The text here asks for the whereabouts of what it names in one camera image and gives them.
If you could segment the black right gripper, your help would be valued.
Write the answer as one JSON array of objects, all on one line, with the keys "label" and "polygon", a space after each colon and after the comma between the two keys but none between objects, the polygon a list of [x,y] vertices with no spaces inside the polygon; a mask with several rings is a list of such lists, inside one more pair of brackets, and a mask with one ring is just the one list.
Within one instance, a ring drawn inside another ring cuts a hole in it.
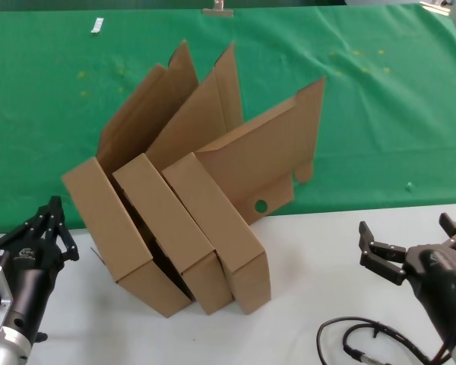
[{"label": "black right gripper", "polygon": [[[359,223],[361,266],[393,284],[406,278],[444,342],[456,342],[456,221],[441,213],[448,239],[442,244],[408,249],[375,240],[365,221]],[[396,263],[404,263],[403,268]]]}]

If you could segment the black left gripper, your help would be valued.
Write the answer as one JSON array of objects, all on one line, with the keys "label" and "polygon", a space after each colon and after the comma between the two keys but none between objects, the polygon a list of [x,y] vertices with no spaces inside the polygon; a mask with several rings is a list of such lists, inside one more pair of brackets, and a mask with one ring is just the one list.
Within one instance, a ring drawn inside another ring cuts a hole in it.
[{"label": "black left gripper", "polygon": [[[65,251],[57,245],[60,237]],[[65,261],[78,261],[76,243],[65,224],[62,200],[53,195],[34,216],[0,238],[0,249],[10,255],[13,301],[5,326],[31,344],[42,341],[40,325],[58,273]]]}]

